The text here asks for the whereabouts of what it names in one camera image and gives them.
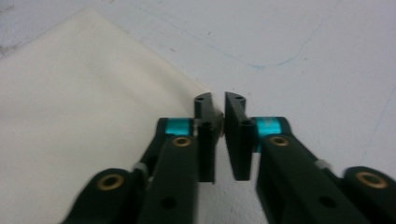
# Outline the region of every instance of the white cloth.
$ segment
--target white cloth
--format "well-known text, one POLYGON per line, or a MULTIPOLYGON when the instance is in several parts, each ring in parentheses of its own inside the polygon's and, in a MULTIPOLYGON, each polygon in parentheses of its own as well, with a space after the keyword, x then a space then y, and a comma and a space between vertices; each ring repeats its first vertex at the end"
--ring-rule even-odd
POLYGON ((88 9, 0 61, 0 223, 59 223, 206 90, 88 9))

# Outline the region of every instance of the blue tape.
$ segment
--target blue tape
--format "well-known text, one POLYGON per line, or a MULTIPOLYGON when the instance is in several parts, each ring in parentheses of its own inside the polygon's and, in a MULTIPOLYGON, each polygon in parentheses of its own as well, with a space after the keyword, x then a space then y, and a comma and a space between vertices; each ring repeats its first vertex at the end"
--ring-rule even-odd
POLYGON ((172 135, 191 135, 190 119, 168 119, 165 133, 172 135))
POLYGON ((259 133, 259 144, 257 146, 257 152, 262 152, 262 139, 272 133, 282 133, 282 127, 280 126, 279 120, 274 117, 261 117, 255 118, 257 131, 259 133))

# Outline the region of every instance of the white table surface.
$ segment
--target white table surface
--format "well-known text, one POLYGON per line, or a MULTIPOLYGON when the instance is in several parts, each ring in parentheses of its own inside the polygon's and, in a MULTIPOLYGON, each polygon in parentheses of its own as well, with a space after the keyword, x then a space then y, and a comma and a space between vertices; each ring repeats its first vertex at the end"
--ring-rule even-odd
MULTIPOLYGON (((364 165, 396 178, 396 2, 3 0, 0 60, 84 7, 205 84, 219 105, 233 91, 252 117, 287 117, 337 175, 364 165)), ((200 223, 264 222, 255 172, 233 181, 222 142, 217 184, 200 185, 200 223)))

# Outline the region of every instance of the white surface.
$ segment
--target white surface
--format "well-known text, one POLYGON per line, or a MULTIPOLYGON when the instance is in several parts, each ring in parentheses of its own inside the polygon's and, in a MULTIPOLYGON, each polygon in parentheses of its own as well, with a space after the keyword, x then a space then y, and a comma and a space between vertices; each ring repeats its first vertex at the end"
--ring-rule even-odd
MULTIPOLYGON (((205 83, 220 105, 223 93, 234 91, 247 97, 250 116, 287 117, 297 137, 338 175, 349 166, 366 165, 396 177, 394 1, 4 0, 2 54, 10 57, 85 6, 96 7, 188 77, 205 83)), ((18 166, 12 172, 17 174, 18 166)), ((222 142, 217 180, 215 186, 200 187, 199 223, 262 221, 254 184, 232 180, 222 142)), ((56 200, 44 200, 49 207, 40 209, 52 214, 56 200)))
POLYGON ((0 223, 61 221, 92 175, 131 170, 158 118, 193 117, 207 92, 91 10, 3 59, 0 74, 0 223))

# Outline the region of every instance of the hole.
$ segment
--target hole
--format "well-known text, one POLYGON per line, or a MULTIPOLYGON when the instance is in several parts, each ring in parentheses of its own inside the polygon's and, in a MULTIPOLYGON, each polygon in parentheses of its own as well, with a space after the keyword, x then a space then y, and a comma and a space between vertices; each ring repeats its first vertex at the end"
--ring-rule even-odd
POLYGON ((97 188, 100 190, 112 190, 119 188, 124 182, 122 175, 105 175, 97 182, 97 188))
POLYGON ((177 147, 187 147, 191 144, 191 140, 186 137, 175 138, 172 142, 177 147))
POLYGON ((366 186, 374 189, 385 189, 388 187, 388 182, 379 175, 369 172, 359 172, 356 174, 359 181, 366 186))
POLYGON ((365 175, 363 178, 366 179, 366 181, 373 183, 373 184, 381 183, 381 180, 378 177, 373 176, 373 175, 365 175))
POLYGON ((105 180, 105 182, 103 184, 106 187, 110 187, 110 186, 116 184, 117 181, 119 181, 119 180, 115 176, 112 176, 112 177, 108 178, 107 180, 105 180))
POLYGON ((289 144, 288 139, 283 138, 283 137, 272 137, 272 138, 270 138, 270 141, 272 144, 280 146, 280 147, 284 147, 289 144))
POLYGON ((187 143, 187 140, 184 139, 184 138, 178 138, 178 139, 177 139, 177 143, 178 143, 179 145, 184 145, 184 144, 187 143))
POLYGON ((245 125, 245 126, 249 126, 249 125, 251 125, 251 120, 244 120, 244 121, 242 121, 242 124, 243 125, 245 125))
POLYGON ((337 206, 337 204, 335 203, 335 201, 333 199, 326 197, 326 196, 319 197, 318 200, 323 206, 328 207, 328 208, 335 208, 337 206))
POLYGON ((161 207, 164 209, 172 209, 176 207, 177 202, 173 197, 166 197, 161 200, 161 207))

